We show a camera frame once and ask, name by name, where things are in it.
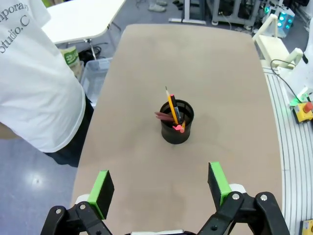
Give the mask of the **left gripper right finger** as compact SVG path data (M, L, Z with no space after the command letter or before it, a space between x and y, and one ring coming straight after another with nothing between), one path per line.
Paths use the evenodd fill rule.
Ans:
M219 162L208 164L208 184L216 212L199 235L229 235L237 223L247 224L254 235L290 233L272 193L265 191L252 197L232 189Z

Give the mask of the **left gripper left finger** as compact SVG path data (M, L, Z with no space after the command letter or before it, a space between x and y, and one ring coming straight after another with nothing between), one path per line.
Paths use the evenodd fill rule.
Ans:
M114 193L114 185L108 170L100 171L87 200L72 208L52 207L46 217L42 235L110 235L103 220L107 218Z

